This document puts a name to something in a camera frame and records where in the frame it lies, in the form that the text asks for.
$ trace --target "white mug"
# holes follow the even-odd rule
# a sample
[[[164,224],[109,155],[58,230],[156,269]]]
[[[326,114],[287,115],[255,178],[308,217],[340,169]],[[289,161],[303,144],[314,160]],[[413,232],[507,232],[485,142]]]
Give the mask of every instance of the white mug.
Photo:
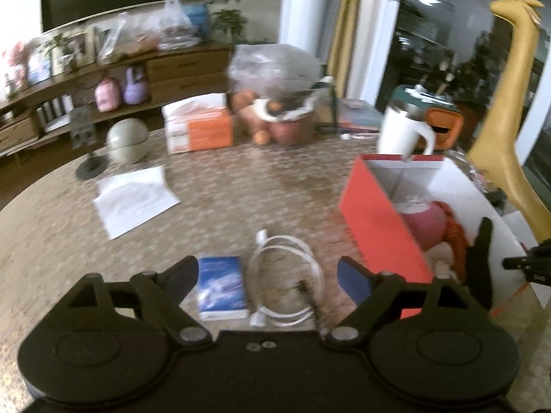
[[[411,157],[415,145],[422,136],[426,141],[423,155],[434,152],[436,135],[423,119],[423,111],[412,104],[394,100],[386,108],[378,138],[377,152],[383,155],[401,155],[404,160]]]

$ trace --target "black clip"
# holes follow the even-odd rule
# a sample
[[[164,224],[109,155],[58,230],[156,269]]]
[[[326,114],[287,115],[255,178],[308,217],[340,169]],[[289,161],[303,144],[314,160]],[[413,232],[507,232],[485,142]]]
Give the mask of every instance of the black clip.
[[[551,239],[531,248],[526,256],[505,258],[505,270],[522,270],[529,283],[551,286]]]

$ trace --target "paper sheet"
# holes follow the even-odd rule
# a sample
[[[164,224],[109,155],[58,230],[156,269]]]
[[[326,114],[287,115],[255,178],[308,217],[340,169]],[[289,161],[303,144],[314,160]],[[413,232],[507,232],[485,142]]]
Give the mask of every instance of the paper sheet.
[[[180,202],[167,187],[162,166],[104,178],[97,188],[100,195],[94,205],[110,239]]]

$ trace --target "orange fabric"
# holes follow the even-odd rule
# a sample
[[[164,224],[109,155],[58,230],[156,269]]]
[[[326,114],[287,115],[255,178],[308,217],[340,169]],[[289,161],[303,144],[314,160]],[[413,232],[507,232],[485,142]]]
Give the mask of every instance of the orange fabric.
[[[457,274],[461,284],[467,282],[467,272],[465,271],[465,256],[469,243],[465,237],[465,230],[461,224],[455,220],[454,212],[450,205],[433,201],[433,203],[443,210],[446,216],[446,231],[444,233],[443,242],[450,244],[451,250],[454,253],[454,272]]]

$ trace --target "giraffe figure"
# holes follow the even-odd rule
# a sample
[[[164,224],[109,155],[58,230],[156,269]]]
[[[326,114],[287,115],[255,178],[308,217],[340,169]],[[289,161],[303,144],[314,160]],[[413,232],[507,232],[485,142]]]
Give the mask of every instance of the giraffe figure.
[[[536,56],[541,16],[537,0],[497,0],[490,10],[513,25],[513,39],[494,102],[467,158],[505,191],[524,215],[536,239],[551,238],[551,213],[539,199],[519,164],[514,141],[519,133],[524,95]]]

